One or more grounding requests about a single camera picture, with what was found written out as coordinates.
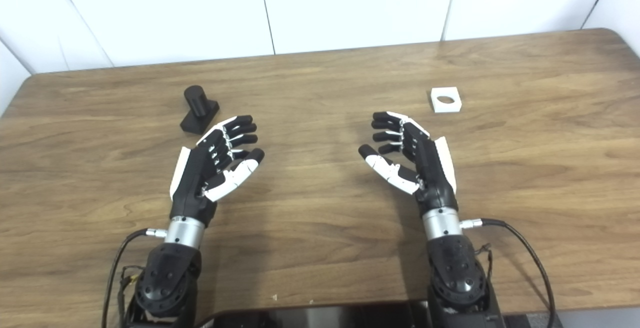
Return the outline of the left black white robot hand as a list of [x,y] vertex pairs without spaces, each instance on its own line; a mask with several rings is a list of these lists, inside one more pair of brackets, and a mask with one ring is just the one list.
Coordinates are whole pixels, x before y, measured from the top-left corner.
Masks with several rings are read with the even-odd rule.
[[258,141],[258,126],[249,114],[212,126],[193,148],[182,147],[169,187],[171,219],[190,218],[208,227],[217,202],[244,183],[265,158],[260,148],[240,145]]

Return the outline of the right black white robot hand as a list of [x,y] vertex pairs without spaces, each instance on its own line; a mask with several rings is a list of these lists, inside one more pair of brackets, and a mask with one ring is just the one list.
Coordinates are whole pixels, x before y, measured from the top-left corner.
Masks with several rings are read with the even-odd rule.
[[454,187],[426,129],[408,116],[388,111],[375,112],[371,127],[377,129],[373,141],[383,145],[377,149],[362,145],[358,152],[375,173],[412,195],[420,215],[445,208],[458,211]]

